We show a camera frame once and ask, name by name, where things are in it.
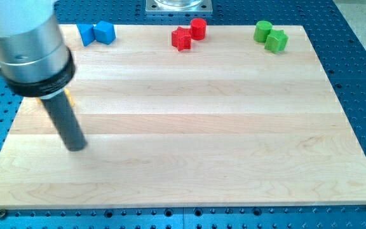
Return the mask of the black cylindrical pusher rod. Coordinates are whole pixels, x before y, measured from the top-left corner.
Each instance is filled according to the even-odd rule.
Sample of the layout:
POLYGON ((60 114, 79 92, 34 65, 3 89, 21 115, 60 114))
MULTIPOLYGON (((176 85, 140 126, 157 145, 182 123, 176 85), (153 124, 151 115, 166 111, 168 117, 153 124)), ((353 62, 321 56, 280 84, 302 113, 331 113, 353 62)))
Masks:
POLYGON ((87 141, 65 92, 61 90, 40 99, 65 147, 69 151, 84 149, 87 141))

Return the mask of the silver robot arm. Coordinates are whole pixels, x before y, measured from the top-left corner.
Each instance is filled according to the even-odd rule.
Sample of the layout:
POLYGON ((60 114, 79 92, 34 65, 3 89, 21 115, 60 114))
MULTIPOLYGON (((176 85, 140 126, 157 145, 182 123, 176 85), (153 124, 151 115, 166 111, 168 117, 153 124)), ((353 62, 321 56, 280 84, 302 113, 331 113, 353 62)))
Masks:
POLYGON ((76 66, 59 29, 52 0, 0 0, 0 76, 23 97, 37 97, 65 147, 86 140, 64 92, 76 66))

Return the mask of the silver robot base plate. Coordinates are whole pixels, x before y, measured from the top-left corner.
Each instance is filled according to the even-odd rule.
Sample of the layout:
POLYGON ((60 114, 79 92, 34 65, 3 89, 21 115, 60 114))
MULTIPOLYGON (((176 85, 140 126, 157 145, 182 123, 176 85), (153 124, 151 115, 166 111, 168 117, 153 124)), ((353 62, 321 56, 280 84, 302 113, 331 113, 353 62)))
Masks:
POLYGON ((213 12, 212 0, 145 0, 145 4, 146 13, 150 15, 213 12))

